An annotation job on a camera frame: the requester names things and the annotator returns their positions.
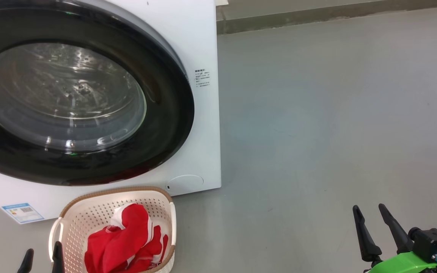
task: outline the basket handle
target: basket handle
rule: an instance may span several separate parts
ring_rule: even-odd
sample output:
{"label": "basket handle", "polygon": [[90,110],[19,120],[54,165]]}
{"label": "basket handle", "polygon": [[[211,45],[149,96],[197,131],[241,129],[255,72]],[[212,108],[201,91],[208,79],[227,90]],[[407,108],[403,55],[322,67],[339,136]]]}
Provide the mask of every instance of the basket handle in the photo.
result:
{"label": "basket handle", "polygon": [[176,245],[176,209],[175,204],[170,202],[171,210],[171,245]]}
{"label": "basket handle", "polygon": [[53,262],[53,245],[55,244],[55,230],[60,225],[60,234],[58,237],[59,242],[62,242],[62,235],[64,232],[63,218],[59,217],[55,223],[53,223],[52,229],[50,230],[50,237],[48,238],[48,255],[50,260]]}

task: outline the washing machine door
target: washing machine door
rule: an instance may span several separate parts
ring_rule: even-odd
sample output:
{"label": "washing machine door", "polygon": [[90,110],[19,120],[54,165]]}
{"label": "washing machine door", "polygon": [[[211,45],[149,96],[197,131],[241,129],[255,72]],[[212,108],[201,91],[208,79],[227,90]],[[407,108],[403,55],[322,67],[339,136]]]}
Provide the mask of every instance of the washing machine door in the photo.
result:
{"label": "washing machine door", "polygon": [[177,57],[143,28],[74,0],[0,0],[0,173],[131,178],[181,147],[193,115]]}

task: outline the white stripe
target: white stripe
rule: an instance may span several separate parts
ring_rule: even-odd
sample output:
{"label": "white stripe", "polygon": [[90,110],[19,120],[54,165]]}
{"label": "white stripe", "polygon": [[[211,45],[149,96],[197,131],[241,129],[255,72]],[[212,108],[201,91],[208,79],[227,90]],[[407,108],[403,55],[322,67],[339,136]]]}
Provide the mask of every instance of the white stripe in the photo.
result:
{"label": "white stripe", "polygon": [[151,221],[151,218],[148,215],[148,240],[146,241],[146,244],[151,242],[151,239],[153,239],[153,233],[154,233],[153,221]]}
{"label": "white stripe", "polygon": [[130,262],[132,262],[132,259],[134,259],[134,257],[136,257],[136,255],[132,255],[128,260],[128,265],[126,266],[126,269],[129,267]]}
{"label": "white stripe", "polygon": [[165,235],[162,233],[161,234],[161,238],[159,239],[159,242],[161,243],[161,252],[160,254],[157,255],[153,255],[153,260],[151,261],[152,263],[159,263],[160,259],[161,259],[161,254],[163,253],[163,250],[165,249],[165,245],[163,245],[163,237]]}
{"label": "white stripe", "polygon": [[109,221],[109,225],[117,226],[120,229],[125,229],[126,227],[123,226],[123,210],[132,204],[135,203],[128,203],[114,209],[114,215],[112,216],[111,221]]}

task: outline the front-load washing machine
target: front-load washing machine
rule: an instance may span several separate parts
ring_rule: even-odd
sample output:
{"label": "front-load washing machine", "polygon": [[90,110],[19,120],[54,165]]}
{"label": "front-load washing machine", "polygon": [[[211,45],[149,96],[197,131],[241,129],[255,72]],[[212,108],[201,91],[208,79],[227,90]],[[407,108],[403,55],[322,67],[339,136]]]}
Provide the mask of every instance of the front-load washing machine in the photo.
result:
{"label": "front-load washing machine", "polygon": [[0,0],[0,208],[219,188],[213,0]]}

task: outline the black door rim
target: black door rim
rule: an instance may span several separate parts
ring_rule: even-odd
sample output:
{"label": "black door rim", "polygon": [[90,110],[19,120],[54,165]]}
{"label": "black door rim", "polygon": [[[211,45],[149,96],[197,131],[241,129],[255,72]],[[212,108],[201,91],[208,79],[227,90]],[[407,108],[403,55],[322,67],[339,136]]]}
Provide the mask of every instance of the black door rim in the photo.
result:
{"label": "black door rim", "polygon": [[78,46],[118,63],[143,88],[146,118],[129,139],[96,152],[37,146],[0,127],[0,173],[50,185],[111,183],[154,169],[185,142],[194,116],[190,85],[148,33],[114,14],[75,3],[0,1],[0,53],[32,43]]}

